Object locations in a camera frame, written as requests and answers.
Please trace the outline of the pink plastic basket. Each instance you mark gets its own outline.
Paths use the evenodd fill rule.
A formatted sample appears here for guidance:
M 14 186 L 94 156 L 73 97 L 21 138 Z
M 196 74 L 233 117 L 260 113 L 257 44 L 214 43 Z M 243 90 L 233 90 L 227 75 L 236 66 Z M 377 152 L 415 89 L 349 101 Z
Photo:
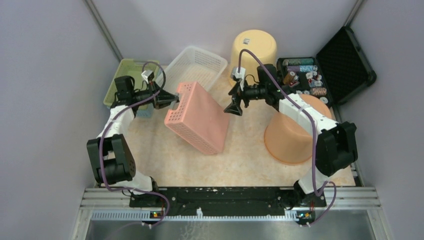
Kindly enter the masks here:
M 181 82 L 179 103 L 168 110 L 164 124 L 205 155 L 223 152 L 230 124 L 224 108 L 198 82 Z

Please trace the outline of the orange capybara bucket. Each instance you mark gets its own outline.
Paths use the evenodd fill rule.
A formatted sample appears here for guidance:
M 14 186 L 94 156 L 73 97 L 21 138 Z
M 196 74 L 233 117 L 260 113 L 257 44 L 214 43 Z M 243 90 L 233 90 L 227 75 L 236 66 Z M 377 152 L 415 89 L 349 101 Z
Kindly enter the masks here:
M 282 99 L 264 131 L 264 144 L 276 160 L 287 165 L 300 165 L 312 157 L 312 125 L 306 115 L 287 99 Z

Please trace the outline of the yellow capybara bucket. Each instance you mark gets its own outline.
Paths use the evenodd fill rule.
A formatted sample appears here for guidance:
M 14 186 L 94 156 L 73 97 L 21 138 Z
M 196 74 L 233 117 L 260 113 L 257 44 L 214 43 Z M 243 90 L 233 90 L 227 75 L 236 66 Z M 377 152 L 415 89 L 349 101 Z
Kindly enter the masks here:
M 263 30 L 250 29 L 241 32 L 233 41 L 228 67 L 230 71 L 238 66 L 239 54 L 243 49 L 254 53 L 263 64 L 274 65 L 276 63 L 277 43 L 274 37 Z M 255 84 L 255 81 L 259 79 L 257 67 L 260 65 L 258 62 L 245 52 L 242 54 L 241 66 L 246 70 L 247 83 L 249 85 Z

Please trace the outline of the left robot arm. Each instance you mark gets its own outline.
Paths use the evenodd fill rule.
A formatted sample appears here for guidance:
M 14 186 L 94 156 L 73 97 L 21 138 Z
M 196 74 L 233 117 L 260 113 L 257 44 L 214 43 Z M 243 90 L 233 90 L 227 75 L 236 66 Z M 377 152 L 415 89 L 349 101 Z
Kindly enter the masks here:
M 125 139 L 131 122 L 135 119 L 139 106 L 153 105 L 163 109 L 177 103 L 179 97 L 158 85 L 151 71 L 142 73 L 145 90 L 135 89 L 135 79 L 129 75 L 114 79 L 115 100 L 110 107 L 109 118 L 102 132 L 86 143 L 86 148 L 97 183 L 105 186 L 121 186 L 141 195 L 141 200 L 149 207 L 160 202 L 156 181 L 139 172 L 135 159 Z

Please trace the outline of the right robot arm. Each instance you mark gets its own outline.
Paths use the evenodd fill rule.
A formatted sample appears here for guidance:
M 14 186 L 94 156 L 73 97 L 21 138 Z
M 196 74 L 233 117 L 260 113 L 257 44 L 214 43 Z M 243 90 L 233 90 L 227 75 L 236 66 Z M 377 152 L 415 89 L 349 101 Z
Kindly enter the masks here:
M 234 67 L 230 77 L 235 85 L 228 93 L 231 103 L 224 112 L 242 116 L 241 103 L 248 107 L 250 101 L 265 100 L 312 137 L 311 169 L 295 182 L 293 192 L 294 202 L 299 206 L 307 206 L 314 194 L 320 196 L 323 193 L 323 187 L 329 183 L 331 176 L 358 159 L 355 137 L 357 127 L 352 122 L 340 123 L 321 114 L 290 87 L 279 85 L 269 67 L 268 64 L 258 67 L 264 71 L 265 78 L 253 85 L 245 80 L 245 68 Z

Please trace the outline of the green plastic basket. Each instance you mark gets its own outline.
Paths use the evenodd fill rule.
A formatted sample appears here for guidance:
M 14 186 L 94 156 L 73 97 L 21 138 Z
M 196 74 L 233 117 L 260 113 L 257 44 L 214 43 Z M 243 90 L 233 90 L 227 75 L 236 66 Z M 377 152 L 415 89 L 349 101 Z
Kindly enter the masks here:
M 124 97 L 131 97 L 131 92 L 148 88 L 143 81 L 142 72 L 153 72 L 155 79 L 160 70 L 153 63 L 148 63 L 143 67 L 145 63 L 145 61 L 136 61 L 131 58 L 124 58 L 120 61 L 103 99 L 103 104 L 106 107 L 110 108 L 116 101 L 124 100 Z

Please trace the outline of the white mesh plastic basket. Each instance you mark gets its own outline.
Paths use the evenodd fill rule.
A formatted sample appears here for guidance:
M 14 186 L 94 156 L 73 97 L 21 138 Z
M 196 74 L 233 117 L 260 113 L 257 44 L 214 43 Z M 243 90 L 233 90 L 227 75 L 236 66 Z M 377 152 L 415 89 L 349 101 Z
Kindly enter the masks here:
M 164 69 L 163 89 L 175 93 L 179 83 L 198 82 L 209 91 L 227 65 L 228 61 L 215 53 L 188 46 Z

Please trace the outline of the brown cylinder in case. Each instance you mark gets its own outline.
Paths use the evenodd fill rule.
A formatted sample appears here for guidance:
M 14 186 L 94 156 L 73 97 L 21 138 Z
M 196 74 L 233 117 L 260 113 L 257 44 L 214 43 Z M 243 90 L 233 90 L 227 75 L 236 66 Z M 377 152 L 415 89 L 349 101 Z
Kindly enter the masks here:
M 284 85 L 289 85 L 290 83 L 292 83 L 294 80 L 295 80 L 295 77 L 296 77 L 297 75 L 296 75 L 296 73 L 295 72 L 293 72 L 293 71 L 289 71 L 286 75 L 285 75 L 285 77 L 283 78 L 283 84 Z

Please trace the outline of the black open tool case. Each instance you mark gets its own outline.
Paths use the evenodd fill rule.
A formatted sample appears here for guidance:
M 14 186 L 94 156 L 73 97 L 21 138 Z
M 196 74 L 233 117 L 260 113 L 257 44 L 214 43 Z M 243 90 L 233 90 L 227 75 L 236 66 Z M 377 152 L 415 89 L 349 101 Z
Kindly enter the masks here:
M 280 82 L 294 73 L 289 86 L 309 94 L 329 108 L 347 103 L 377 80 L 354 31 L 342 27 L 324 47 L 310 57 L 280 57 L 276 62 Z

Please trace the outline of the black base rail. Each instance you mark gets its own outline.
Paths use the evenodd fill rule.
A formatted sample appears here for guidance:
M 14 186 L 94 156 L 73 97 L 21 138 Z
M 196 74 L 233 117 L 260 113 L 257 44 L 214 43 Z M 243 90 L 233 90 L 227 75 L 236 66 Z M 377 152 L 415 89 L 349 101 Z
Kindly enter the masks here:
M 188 221 L 293 221 L 309 225 L 322 212 L 381 208 L 373 187 L 327 187 L 297 198 L 291 187 L 163 187 L 159 195 L 130 195 L 104 187 L 84 191 L 76 226 L 122 221 L 153 226 Z

